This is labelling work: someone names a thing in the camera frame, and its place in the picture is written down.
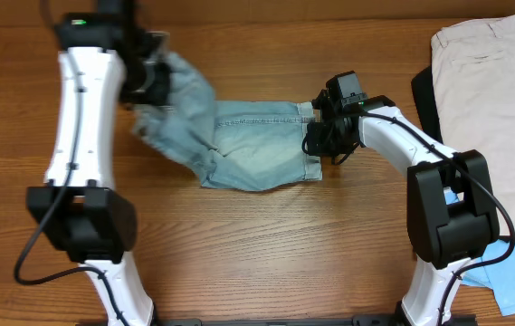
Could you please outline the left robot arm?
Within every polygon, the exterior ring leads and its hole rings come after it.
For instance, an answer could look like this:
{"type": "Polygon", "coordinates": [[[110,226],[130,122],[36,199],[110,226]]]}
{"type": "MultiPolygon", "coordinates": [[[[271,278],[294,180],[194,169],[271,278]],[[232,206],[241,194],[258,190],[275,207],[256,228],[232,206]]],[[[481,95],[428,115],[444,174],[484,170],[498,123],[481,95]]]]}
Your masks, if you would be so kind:
{"type": "Polygon", "coordinates": [[[141,28],[132,0],[99,0],[92,12],[68,13],[52,30],[62,76],[57,135],[43,184],[26,207],[36,235],[86,273],[109,325],[156,325],[156,305],[135,263],[135,207],[115,189],[112,146],[120,104],[167,103],[166,37],[141,28]]]}

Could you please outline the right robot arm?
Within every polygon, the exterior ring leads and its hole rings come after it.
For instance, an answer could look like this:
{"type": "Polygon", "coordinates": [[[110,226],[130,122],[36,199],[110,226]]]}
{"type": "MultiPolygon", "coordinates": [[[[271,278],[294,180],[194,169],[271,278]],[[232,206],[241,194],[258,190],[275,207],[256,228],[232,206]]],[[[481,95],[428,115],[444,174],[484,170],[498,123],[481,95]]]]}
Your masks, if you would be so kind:
{"type": "Polygon", "coordinates": [[[358,315],[355,325],[475,325],[454,316],[464,268],[498,238],[490,174],[476,150],[459,152],[429,137],[384,95],[368,97],[355,72],[329,79],[312,101],[305,153],[339,165],[357,148],[370,148],[406,180],[406,230],[416,255],[408,292],[394,312],[358,315]]]}

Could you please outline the light blue denim shorts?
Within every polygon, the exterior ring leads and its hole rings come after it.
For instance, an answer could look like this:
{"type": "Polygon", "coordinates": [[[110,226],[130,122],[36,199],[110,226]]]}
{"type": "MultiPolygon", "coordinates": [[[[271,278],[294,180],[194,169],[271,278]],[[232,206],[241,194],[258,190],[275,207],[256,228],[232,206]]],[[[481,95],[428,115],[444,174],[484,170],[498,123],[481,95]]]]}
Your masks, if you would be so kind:
{"type": "Polygon", "coordinates": [[[192,170],[203,187],[265,191],[319,181],[318,157],[302,151],[315,118],[308,102],[219,101],[191,63],[170,53],[166,106],[138,105],[136,136],[192,170]]]}

